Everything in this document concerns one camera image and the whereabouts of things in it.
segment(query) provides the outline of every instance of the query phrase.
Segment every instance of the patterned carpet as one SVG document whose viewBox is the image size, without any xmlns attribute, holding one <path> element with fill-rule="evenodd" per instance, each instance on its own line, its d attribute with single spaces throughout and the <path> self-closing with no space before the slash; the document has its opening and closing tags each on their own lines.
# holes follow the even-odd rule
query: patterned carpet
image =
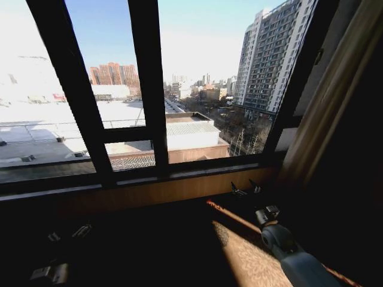
<svg viewBox="0 0 383 287">
<path fill-rule="evenodd" d="M 279 262 L 263 248 L 258 234 L 243 238 L 217 221 L 212 224 L 239 286 L 291 286 Z"/>
</svg>

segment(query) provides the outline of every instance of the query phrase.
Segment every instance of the window frame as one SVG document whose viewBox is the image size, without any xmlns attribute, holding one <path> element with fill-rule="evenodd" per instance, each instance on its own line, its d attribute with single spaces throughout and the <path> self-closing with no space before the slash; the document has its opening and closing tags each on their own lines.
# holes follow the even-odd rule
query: window frame
<svg viewBox="0 0 383 287">
<path fill-rule="evenodd" d="M 287 98 L 288 101 L 281 101 L 261 154 L 169 164 L 157 1 L 127 1 L 146 126 L 118 129 L 105 129 L 102 125 L 65 1 L 26 0 L 26 2 L 62 85 L 96 173 L 0 183 L 5 193 L 56 189 L 82 190 L 87 189 L 86 187 L 114 188 L 142 182 L 167 181 L 279 165 L 285 152 L 276 152 L 276 145 L 283 129 L 297 127 L 302 119 L 302 117 L 293 116 L 294 109 L 339 4 L 339 0 L 319 0 L 316 9 L 311 12 L 313 13 L 312 21 L 306 28 L 305 43 L 297 56 L 289 84 L 284 89 L 284 99 Z M 51 23 L 55 23 L 55 29 L 51 28 Z M 84 106 L 87 107 L 86 113 L 83 112 Z M 153 140 L 156 166 L 113 172 L 105 144 L 149 139 Z"/>
</svg>

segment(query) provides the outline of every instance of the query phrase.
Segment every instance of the low building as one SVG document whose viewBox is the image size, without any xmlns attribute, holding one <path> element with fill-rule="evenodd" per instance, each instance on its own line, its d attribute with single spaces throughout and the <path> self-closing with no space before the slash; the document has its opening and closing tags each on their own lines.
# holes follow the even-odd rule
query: low building
<svg viewBox="0 0 383 287">
<path fill-rule="evenodd" d="M 170 163 L 206 160 L 229 156 L 229 144 L 219 137 L 214 121 L 198 112 L 166 114 L 166 136 Z M 153 147 L 146 143 L 143 150 L 129 150 L 129 143 L 109 154 L 114 170 L 154 166 Z"/>
<path fill-rule="evenodd" d="M 126 85 L 92 85 L 96 100 L 126 100 L 131 97 Z"/>
<path fill-rule="evenodd" d="M 202 90 L 202 98 L 208 100 L 222 100 L 223 97 L 226 97 L 227 89 L 226 88 L 211 88 Z"/>
</svg>

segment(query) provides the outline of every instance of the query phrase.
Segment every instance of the blue sky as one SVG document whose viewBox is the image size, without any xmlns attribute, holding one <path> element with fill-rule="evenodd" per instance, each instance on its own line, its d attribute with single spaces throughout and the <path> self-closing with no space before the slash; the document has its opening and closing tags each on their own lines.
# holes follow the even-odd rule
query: blue sky
<svg viewBox="0 0 383 287">
<path fill-rule="evenodd" d="M 126 0 L 65 2 L 88 71 L 91 66 L 108 62 L 136 65 Z M 257 12 L 263 8 L 274 8 L 282 2 L 159 0 L 164 79 L 170 81 L 172 74 L 186 75 L 193 81 L 205 73 L 216 80 L 236 75 L 247 26 L 253 22 Z M 9 52 L 16 53 L 15 47 L 18 47 L 24 54 L 37 54 L 35 50 L 40 48 L 42 42 L 25 0 L 0 1 L 0 16 L 1 13 L 4 24 L 7 24 L 0 25 L 0 33 L 9 34 Z M 7 28 L 10 26 L 12 29 L 19 28 L 17 32 L 12 30 L 10 33 Z M 25 43 L 26 37 L 28 45 L 14 43 L 17 39 Z"/>
</svg>

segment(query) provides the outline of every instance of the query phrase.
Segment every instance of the high-rise building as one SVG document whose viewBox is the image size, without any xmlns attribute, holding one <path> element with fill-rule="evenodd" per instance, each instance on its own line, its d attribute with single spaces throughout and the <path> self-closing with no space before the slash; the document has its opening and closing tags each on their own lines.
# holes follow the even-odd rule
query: high-rise building
<svg viewBox="0 0 383 287">
<path fill-rule="evenodd" d="M 174 83 L 186 83 L 187 77 L 182 75 L 173 75 L 173 84 Z"/>
<path fill-rule="evenodd" d="M 288 0 L 262 10 L 246 29 L 234 103 L 274 114 L 283 97 L 315 0 Z"/>
<path fill-rule="evenodd" d="M 226 82 L 227 94 L 230 96 L 233 96 L 234 94 L 236 80 L 237 80 L 237 76 L 232 76 L 227 79 L 227 82 Z"/>
<path fill-rule="evenodd" d="M 139 87 L 139 78 L 134 65 L 120 66 L 108 63 L 90 68 L 93 85 L 127 85 L 129 88 Z"/>
</svg>

